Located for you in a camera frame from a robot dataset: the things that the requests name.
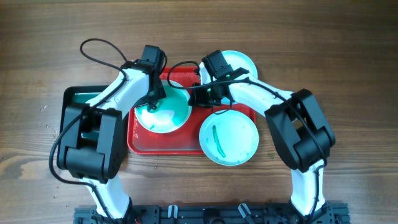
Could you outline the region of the white plate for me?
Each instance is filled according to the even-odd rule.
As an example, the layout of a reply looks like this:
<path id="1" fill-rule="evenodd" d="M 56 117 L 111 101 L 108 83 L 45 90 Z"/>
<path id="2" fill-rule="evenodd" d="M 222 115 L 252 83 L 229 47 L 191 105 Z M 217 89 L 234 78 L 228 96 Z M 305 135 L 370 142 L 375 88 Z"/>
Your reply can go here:
<path id="1" fill-rule="evenodd" d="M 209 115 L 201 125 L 198 139 L 207 158 L 222 166 L 245 163 L 259 146 L 259 133 L 254 122 L 235 110 Z"/>
<path id="2" fill-rule="evenodd" d="M 256 87 L 251 85 L 249 82 L 257 79 L 257 68 L 254 62 L 245 54 L 235 50 L 221 51 L 227 63 L 230 64 L 233 70 L 238 68 L 245 68 L 249 70 L 248 74 L 241 75 L 235 79 L 236 83 L 229 86 L 229 90 L 232 94 L 234 103 L 242 103 L 246 106 L 254 108 L 258 104 L 258 96 L 255 94 Z M 207 84 L 216 78 L 211 78 L 204 67 L 203 62 L 199 65 L 200 84 Z M 221 103 L 229 103 L 229 99 L 223 98 Z"/>
<path id="3" fill-rule="evenodd" d="M 190 95 L 187 90 L 173 88 L 167 80 L 162 80 L 166 97 L 159 100 L 151 109 L 149 105 L 134 109 L 141 126 L 153 133 L 171 133 L 181 128 L 190 117 L 192 107 L 188 105 Z"/>

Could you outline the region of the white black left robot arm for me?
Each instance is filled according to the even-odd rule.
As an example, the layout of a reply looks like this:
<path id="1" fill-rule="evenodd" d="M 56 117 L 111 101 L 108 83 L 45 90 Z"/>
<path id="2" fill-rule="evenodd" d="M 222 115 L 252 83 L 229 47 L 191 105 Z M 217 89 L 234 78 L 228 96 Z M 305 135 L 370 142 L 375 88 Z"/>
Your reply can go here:
<path id="1" fill-rule="evenodd" d="M 87 218 L 100 223 L 134 223 L 136 212 L 122 188 L 118 172 L 125 154 L 124 118 L 134 106 L 165 98 L 160 82 L 167 59 L 142 57 L 125 61 L 119 76 L 98 96 L 63 108 L 60 135 L 50 151 L 55 167 L 72 175 L 72 185 L 86 186 L 96 202 Z"/>

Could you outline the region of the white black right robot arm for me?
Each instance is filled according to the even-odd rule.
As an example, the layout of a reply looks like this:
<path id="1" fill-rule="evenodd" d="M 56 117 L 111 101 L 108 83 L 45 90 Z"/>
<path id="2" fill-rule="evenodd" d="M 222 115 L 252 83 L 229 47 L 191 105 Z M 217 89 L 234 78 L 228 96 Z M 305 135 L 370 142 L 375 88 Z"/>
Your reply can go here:
<path id="1" fill-rule="evenodd" d="M 213 108 L 226 97 L 265 117 L 275 149 L 292 172 L 290 204 L 306 222 L 320 216 L 323 171 L 328 165 L 335 135 L 311 91 L 284 91 L 255 78 L 239 68 L 208 83 L 188 87 L 190 104 Z"/>

